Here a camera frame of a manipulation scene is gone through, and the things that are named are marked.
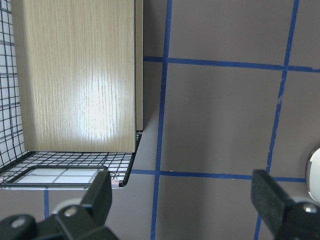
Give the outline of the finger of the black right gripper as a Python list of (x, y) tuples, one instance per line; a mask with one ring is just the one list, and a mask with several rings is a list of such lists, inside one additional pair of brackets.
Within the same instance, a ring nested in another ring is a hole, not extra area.
[(320, 238), (320, 206), (294, 201), (263, 169), (252, 172), (250, 199), (274, 240)]

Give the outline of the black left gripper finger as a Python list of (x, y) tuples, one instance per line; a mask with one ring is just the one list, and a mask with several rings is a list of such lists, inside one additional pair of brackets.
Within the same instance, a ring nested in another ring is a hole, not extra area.
[(111, 175), (100, 171), (79, 204), (62, 207), (36, 222), (29, 214), (16, 214), (0, 221), (2, 240), (116, 240), (105, 226), (112, 205)]

